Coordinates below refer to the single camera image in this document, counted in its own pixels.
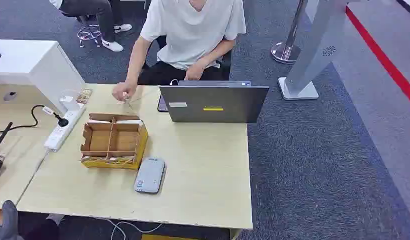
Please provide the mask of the person's left hand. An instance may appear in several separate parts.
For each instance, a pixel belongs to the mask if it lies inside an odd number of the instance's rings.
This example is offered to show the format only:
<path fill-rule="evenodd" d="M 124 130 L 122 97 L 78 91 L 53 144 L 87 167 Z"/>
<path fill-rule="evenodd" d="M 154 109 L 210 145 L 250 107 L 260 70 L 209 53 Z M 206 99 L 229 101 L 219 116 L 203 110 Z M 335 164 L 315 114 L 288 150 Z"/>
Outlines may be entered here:
<path fill-rule="evenodd" d="M 206 62 L 203 62 L 201 60 L 198 60 L 195 62 L 193 65 L 191 65 L 185 74 L 185 81 L 198 81 L 203 75 L 203 72 L 207 66 Z"/>

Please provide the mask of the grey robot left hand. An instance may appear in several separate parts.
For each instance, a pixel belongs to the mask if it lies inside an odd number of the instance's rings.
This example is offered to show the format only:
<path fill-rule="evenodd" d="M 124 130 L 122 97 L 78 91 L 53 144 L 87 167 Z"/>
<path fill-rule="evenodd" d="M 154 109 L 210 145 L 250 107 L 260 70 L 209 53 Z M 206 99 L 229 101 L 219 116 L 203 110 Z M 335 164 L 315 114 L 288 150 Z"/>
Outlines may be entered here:
<path fill-rule="evenodd" d="M 2 204 L 2 224 L 0 225 L 0 240 L 21 240 L 18 233 L 17 209 L 14 203 L 6 200 Z"/>

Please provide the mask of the person's right hand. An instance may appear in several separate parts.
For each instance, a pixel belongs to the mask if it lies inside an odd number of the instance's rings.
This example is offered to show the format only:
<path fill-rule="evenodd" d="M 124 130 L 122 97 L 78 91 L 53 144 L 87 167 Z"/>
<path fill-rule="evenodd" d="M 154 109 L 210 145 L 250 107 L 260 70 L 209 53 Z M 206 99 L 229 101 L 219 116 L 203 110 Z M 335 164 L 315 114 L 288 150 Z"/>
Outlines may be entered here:
<path fill-rule="evenodd" d="M 120 82 L 112 90 L 112 96 L 120 102 L 129 100 L 136 92 L 137 83 Z"/>

